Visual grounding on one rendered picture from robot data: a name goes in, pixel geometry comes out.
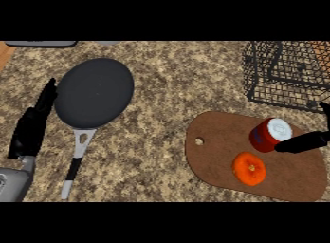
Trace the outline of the dark grey frying pan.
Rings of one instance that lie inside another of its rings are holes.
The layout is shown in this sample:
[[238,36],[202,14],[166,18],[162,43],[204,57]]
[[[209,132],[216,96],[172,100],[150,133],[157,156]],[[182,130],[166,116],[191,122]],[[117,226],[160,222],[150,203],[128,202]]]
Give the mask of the dark grey frying pan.
[[69,198],[72,183],[95,130],[122,114],[134,93],[134,79],[123,63],[95,58],[78,64],[57,85],[54,110],[72,128],[75,149],[61,189]]

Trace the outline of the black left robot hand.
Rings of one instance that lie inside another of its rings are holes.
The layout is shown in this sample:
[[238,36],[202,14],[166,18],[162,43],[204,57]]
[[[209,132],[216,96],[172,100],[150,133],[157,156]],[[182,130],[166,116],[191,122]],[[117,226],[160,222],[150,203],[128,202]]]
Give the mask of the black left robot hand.
[[35,156],[41,150],[47,117],[57,97],[55,79],[45,84],[36,104],[29,107],[17,120],[13,131],[8,158]]

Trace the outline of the brown wooden cutting board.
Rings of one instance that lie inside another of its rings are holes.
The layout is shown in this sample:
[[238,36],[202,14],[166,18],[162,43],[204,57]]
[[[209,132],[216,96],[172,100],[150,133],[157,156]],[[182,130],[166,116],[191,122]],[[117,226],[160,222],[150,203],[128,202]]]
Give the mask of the brown wooden cutting board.
[[263,153],[249,135],[261,119],[204,112],[185,130],[184,152],[194,175],[209,185],[286,201],[317,201],[327,171],[318,150]]

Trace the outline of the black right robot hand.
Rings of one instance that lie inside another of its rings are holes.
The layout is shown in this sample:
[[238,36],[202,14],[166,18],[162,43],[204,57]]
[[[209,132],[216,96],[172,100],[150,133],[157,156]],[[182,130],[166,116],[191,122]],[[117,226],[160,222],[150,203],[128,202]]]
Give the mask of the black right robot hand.
[[327,145],[327,142],[330,141],[330,104],[320,102],[318,105],[322,108],[327,118],[327,130],[309,132],[290,138],[289,140],[281,141],[274,146],[274,150],[277,152],[289,152],[296,154]]

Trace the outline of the red can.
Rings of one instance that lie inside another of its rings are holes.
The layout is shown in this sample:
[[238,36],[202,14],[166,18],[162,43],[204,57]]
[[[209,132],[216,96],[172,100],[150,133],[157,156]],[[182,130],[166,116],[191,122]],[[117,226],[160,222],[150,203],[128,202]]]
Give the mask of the red can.
[[262,153],[271,152],[274,146],[290,138],[290,126],[287,122],[278,118],[265,119],[249,133],[250,144]]

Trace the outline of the orange fruit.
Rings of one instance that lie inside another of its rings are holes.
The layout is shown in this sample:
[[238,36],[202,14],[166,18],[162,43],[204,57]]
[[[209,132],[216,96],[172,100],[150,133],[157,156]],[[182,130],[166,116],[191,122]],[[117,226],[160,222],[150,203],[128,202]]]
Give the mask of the orange fruit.
[[244,185],[259,185],[265,179],[265,166],[261,158],[250,152],[240,152],[233,161],[233,173]]

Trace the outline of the grey flat appliance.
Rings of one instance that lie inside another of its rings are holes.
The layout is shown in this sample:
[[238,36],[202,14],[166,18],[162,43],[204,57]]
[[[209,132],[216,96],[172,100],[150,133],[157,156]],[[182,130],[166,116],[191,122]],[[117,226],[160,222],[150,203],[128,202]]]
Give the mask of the grey flat appliance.
[[8,47],[73,47],[76,41],[4,41]]

